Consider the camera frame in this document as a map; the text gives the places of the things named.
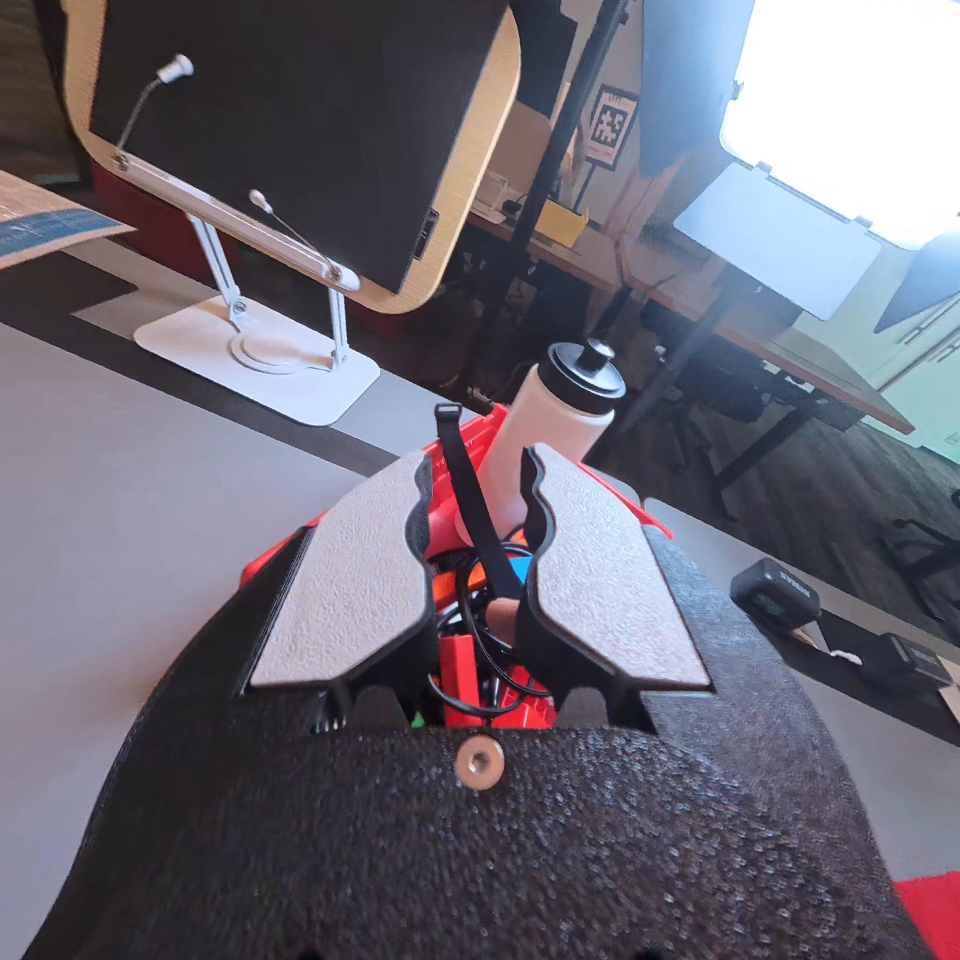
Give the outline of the long wooden desk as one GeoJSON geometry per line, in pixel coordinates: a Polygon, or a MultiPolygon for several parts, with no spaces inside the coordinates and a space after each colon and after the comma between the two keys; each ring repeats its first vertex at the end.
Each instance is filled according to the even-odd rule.
{"type": "Polygon", "coordinates": [[[550,246],[534,238],[529,246],[530,257],[543,261],[592,288],[612,294],[597,323],[611,329],[617,322],[631,295],[642,303],[656,303],[662,311],[682,318],[674,345],[654,363],[654,376],[666,368],[667,361],[683,363],[674,368],[670,387],[677,387],[682,399],[676,403],[661,398],[640,401],[635,391],[625,400],[617,414],[617,430],[609,430],[590,455],[595,462],[605,456],[615,437],[626,429],[656,413],[670,421],[677,436],[681,464],[688,459],[688,438],[700,435],[693,429],[690,411],[706,406],[702,391],[706,380],[694,376],[693,364],[703,354],[702,366],[718,369],[715,344],[724,340],[740,354],[750,355],[750,372],[739,367],[737,383],[754,386],[766,395],[784,403],[789,412],[764,432],[742,453],[718,472],[709,474],[717,510],[733,521],[727,511],[723,493],[790,437],[812,421],[820,421],[837,431],[846,431],[869,417],[902,436],[915,427],[908,419],[870,385],[848,363],[821,342],[786,323],[789,308],[774,302],[774,294],[745,274],[730,273],[730,266],[711,256],[696,265],[690,253],[681,246],[650,242],[639,238],[628,244],[617,244],[605,234],[586,228],[574,246],[550,246]]]}

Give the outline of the person's right hand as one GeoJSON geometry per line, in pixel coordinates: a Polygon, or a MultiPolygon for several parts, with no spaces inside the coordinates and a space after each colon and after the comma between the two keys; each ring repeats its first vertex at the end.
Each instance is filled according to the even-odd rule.
{"type": "Polygon", "coordinates": [[[513,650],[516,646],[520,606],[520,600],[503,597],[493,599],[486,606],[485,631],[504,649],[513,650]]]}

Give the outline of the black white marker sign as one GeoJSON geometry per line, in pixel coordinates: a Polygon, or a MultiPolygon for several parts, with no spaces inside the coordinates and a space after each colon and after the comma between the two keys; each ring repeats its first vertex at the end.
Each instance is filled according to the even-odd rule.
{"type": "Polygon", "coordinates": [[[584,159],[606,171],[614,171],[634,126],[640,95],[602,83],[590,113],[583,138],[584,159]]]}

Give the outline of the red toy brick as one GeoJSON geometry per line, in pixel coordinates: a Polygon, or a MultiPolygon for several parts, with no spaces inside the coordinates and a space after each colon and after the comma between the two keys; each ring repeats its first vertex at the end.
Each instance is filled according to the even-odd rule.
{"type": "MultiPolygon", "coordinates": [[[[474,639],[461,633],[438,640],[439,687],[442,693],[467,704],[479,706],[479,688],[474,639]]],[[[479,727],[483,719],[462,713],[449,705],[442,707],[443,721],[450,728],[479,727]]]]}

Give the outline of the printed paper sheet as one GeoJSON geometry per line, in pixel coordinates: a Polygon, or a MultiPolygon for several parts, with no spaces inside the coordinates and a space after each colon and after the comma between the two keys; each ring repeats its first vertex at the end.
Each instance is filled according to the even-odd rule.
{"type": "Polygon", "coordinates": [[[1,171],[1,270],[93,239],[136,231],[6,171],[1,171]]]}

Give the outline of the black power adapter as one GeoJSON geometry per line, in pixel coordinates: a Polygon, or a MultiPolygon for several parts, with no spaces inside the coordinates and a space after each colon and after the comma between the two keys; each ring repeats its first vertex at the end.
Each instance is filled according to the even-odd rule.
{"type": "Polygon", "coordinates": [[[752,621],[789,637],[822,615],[818,592],[774,558],[764,557],[733,576],[730,600],[752,621]]]}
{"type": "Polygon", "coordinates": [[[920,695],[954,684],[937,654],[895,632],[877,635],[858,655],[866,680],[882,690],[920,695]]]}

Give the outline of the white board stand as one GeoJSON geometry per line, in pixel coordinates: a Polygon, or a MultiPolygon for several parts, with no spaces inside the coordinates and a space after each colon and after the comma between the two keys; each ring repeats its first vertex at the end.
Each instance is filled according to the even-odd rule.
{"type": "Polygon", "coordinates": [[[379,367],[351,351],[345,295],[361,290],[354,264],[319,243],[317,233],[282,219],[319,210],[322,185],[309,174],[298,140],[273,91],[265,54],[217,66],[214,54],[102,51],[95,108],[107,122],[107,96],[125,100],[113,164],[123,178],[182,210],[218,294],[138,328],[142,349],[306,426],[337,421],[377,380],[379,367]],[[329,295],[331,336],[241,291],[220,232],[301,269],[329,295]]]}

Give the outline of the white bottle black cap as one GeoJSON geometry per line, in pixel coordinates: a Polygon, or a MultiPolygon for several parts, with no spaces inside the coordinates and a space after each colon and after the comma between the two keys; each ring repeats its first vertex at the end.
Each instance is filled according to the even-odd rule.
{"type": "Polygon", "coordinates": [[[526,374],[477,468],[495,532],[505,539],[526,516],[522,451],[536,443],[577,464],[612,423],[625,396],[614,351],[588,339],[551,344],[526,374]]]}

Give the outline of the studio light panel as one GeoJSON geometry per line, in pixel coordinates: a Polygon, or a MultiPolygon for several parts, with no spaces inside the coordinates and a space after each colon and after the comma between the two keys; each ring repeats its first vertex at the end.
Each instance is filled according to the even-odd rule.
{"type": "Polygon", "coordinates": [[[958,294],[958,2],[643,2],[645,179],[717,144],[674,220],[821,321],[912,251],[877,321],[958,294]]]}

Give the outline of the yellow plastic bin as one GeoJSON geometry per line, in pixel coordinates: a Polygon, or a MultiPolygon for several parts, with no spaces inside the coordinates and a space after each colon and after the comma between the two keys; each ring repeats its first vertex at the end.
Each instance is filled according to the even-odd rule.
{"type": "Polygon", "coordinates": [[[534,227],[534,239],[542,244],[572,250],[590,222],[590,211],[578,213],[547,198],[534,227]]]}

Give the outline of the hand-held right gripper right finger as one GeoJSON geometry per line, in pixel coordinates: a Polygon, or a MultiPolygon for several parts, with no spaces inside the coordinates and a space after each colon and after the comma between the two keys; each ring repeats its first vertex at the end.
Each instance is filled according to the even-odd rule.
{"type": "Polygon", "coordinates": [[[534,556],[515,651],[551,694],[554,725],[651,731],[643,694],[712,693],[642,522],[616,493],[543,442],[524,448],[520,488],[534,556]]]}

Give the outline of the black wood-framed board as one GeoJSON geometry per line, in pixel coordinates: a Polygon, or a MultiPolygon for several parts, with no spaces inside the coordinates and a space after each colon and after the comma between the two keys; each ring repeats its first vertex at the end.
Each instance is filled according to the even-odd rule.
{"type": "Polygon", "coordinates": [[[382,314],[435,293],[516,99],[508,2],[61,2],[126,183],[382,314]]]}

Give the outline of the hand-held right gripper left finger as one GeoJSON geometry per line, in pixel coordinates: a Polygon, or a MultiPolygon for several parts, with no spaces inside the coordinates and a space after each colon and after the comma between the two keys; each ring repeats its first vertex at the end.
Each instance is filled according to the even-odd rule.
{"type": "Polygon", "coordinates": [[[426,692],[438,661],[426,561],[432,496],[431,459],[416,450],[319,518],[265,633],[252,688],[330,690],[344,709],[368,687],[407,701],[426,692]]]}

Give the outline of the black light stand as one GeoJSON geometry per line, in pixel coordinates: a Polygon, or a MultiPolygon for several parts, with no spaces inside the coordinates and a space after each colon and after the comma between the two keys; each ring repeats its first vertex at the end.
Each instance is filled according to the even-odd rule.
{"type": "Polygon", "coordinates": [[[463,386],[477,382],[483,362],[493,349],[494,324],[505,303],[509,288],[518,272],[527,264],[529,244],[534,229],[556,181],[562,161],[573,138],[584,106],[597,81],[599,72],[628,15],[628,1],[603,1],[589,33],[571,87],[558,114],[541,161],[534,174],[531,189],[510,236],[509,246],[486,271],[487,281],[482,303],[484,311],[471,341],[471,350],[464,359],[459,378],[463,386]]]}

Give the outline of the red plastic bin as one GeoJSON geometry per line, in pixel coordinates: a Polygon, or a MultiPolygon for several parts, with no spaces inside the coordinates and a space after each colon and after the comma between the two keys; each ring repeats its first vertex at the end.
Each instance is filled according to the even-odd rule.
{"type": "MultiPolygon", "coordinates": [[[[479,468],[480,461],[495,438],[498,428],[501,426],[505,417],[506,408],[499,405],[494,408],[491,414],[476,417],[460,428],[466,454],[468,454],[470,462],[475,468],[479,468]]],[[[463,546],[461,540],[458,539],[460,538],[460,534],[457,534],[454,530],[454,514],[456,513],[457,504],[450,479],[450,471],[442,451],[441,442],[435,440],[424,449],[424,453],[430,457],[433,478],[433,498],[429,505],[428,514],[431,539],[424,556],[428,563],[434,563],[444,570],[449,569],[456,570],[458,573],[462,572],[462,578],[464,579],[467,578],[466,571],[471,567],[471,564],[476,561],[476,568],[469,574],[469,589],[472,592],[481,591],[482,593],[482,588],[486,584],[486,581],[484,581],[482,577],[483,570],[481,569],[480,561],[476,560],[475,555],[470,555],[473,557],[473,559],[470,559],[468,555],[473,548],[463,546]]],[[[652,516],[636,503],[629,501],[621,493],[614,492],[614,494],[638,517],[638,522],[657,526],[657,521],[654,521],[652,516]]],[[[260,588],[259,580],[262,580],[262,577],[260,577],[259,571],[264,567],[270,569],[271,566],[274,566],[283,572],[283,578],[281,578],[281,581],[278,581],[279,585],[272,594],[270,594],[269,602],[267,602],[267,599],[264,599],[264,603],[267,603],[267,606],[264,607],[266,611],[264,617],[266,619],[263,620],[262,629],[259,631],[256,643],[252,648],[254,654],[259,655],[262,652],[262,648],[266,643],[268,628],[273,625],[277,618],[282,600],[285,598],[293,582],[297,564],[304,557],[308,541],[312,538],[314,529],[322,517],[323,514],[301,526],[294,531],[293,534],[284,538],[274,546],[271,546],[266,552],[249,562],[242,571],[239,582],[241,593],[246,591],[247,583],[253,580],[257,586],[257,596],[263,594],[264,598],[267,598],[267,593],[264,593],[260,588]]],[[[522,532],[507,534],[505,544],[506,550],[528,551],[522,532]]],[[[467,634],[466,626],[453,625],[454,614],[456,613],[456,604],[443,610],[441,613],[437,611],[440,638],[467,634]]],[[[521,686],[522,682],[529,682],[533,685],[537,695],[542,692],[544,698],[547,697],[545,688],[541,684],[533,683],[529,674],[524,672],[520,666],[510,666],[508,669],[508,677],[521,686]]],[[[440,675],[433,676],[431,679],[440,682],[440,675]]],[[[484,679],[484,682],[478,680],[478,689],[481,692],[486,690],[484,686],[485,683],[486,679],[484,679]]],[[[316,685],[314,687],[308,685],[300,692],[304,691],[311,695],[317,694],[318,696],[318,713],[314,725],[310,727],[312,733],[316,734],[318,732],[322,733],[324,730],[331,730],[332,727],[335,726],[333,720],[337,711],[340,711],[340,714],[337,714],[337,716],[339,717],[341,729],[347,726],[346,714],[344,714],[342,709],[337,705],[332,694],[327,696],[329,691],[320,690],[316,685]]],[[[435,728],[436,730],[455,729],[455,727],[446,726],[440,701],[432,694],[428,694],[429,691],[420,697],[416,708],[412,705],[413,701],[405,702],[402,698],[400,699],[404,711],[412,721],[412,728],[427,729],[429,727],[430,729],[435,728]]],[[[525,729],[533,731],[541,731],[554,726],[556,722],[556,708],[551,699],[537,700],[537,698],[534,698],[532,695],[527,695],[525,698],[522,698],[522,691],[518,693],[517,691],[511,692],[510,690],[507,690],[503,696],[506,697],[506,699],[498,702],[499,706],[506,705],[506,707],[511,708],[511,713],[507,715],[506,719],[483,719],[482,726],[456,727],[456,729],[459,731],[467,731],[468,733],[486,734],[491,731],[491,726],[505,730],[525,729]]],[[[630,694],[630,697],[632,697],[632,699],[623,706],[621,710],[622,717],[620,718],[624,720],[626,727],[652,734],[654,732],[654,726],[649,714],[639,699],[640,695],[630,694]]]]}
{"type": "Polygon", "coordinates": [[[895,881],[894,887],[931,953],[959,959],[959,871],[895,881]]]}

